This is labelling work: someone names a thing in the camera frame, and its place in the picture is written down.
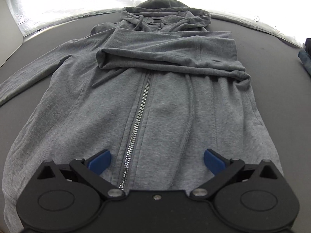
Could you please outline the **white side panel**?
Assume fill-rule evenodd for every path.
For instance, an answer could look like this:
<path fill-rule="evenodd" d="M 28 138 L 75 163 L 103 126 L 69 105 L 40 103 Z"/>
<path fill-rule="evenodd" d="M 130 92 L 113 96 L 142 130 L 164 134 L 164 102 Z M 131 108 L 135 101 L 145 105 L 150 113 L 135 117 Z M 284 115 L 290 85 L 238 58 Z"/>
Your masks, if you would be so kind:
<path fill-rule="evenodd" d="M 19 30 L 5 0 L 1 0 L 0 14 L 0 66 L 23 44 L 23 35 Z"/>

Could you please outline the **black folded garment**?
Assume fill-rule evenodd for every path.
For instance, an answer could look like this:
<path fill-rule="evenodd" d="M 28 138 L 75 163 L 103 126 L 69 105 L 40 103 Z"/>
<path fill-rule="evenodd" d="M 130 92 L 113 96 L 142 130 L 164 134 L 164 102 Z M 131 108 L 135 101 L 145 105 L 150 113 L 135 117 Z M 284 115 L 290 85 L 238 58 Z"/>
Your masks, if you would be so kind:
<path fill-rule="evenodd" d="M 305 41 L 305 51 L 311 53 L 311 38 L 307 38 Z"/>

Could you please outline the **grey zip hoodie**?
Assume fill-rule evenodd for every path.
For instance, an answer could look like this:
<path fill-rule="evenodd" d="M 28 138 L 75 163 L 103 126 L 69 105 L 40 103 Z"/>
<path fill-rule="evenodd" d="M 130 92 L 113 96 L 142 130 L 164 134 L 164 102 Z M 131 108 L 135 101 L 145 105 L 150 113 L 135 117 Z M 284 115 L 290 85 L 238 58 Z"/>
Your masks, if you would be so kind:
<path fill-rule="evenodd" d="M 107 149 L 102 178 L 125 191 L 192 191 L 212 177 L 208 148 L 281 166 L 236 42 L 210 24 L 205 10 L 125 7 L 118 22 L 94 26 L 1 83 L 6 104 L 51 78 L 5 162 L 10 232 L 23 228 L 16 202 L 45 160 L 66 164 Z"/>

